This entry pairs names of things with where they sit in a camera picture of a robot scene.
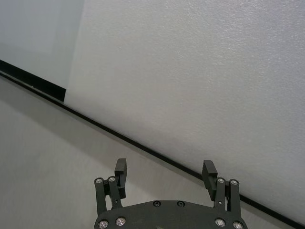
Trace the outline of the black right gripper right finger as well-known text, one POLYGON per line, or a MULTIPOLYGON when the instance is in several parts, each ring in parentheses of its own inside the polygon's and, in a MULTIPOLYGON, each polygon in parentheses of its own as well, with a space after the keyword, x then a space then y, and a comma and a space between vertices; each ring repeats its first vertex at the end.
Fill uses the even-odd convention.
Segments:
POLYGON ((217 210, 241 214, 239 182, 236 179, 226 181, 223 177, 219 177, 211 160, 203 162, 202 177, 217 210))

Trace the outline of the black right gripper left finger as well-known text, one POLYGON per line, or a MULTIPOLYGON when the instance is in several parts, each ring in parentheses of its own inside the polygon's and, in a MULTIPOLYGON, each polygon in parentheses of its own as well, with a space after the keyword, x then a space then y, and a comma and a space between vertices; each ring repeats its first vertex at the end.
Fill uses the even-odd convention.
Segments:
POLYGON ((126 198, 125 183, 127 178, 126 158, 119 158, 114 176, 107 179, 98 177, 94 180, 97 212, 106 212, 106 196, 111 199, 112 209, 122 208, 121 200, 126 198))

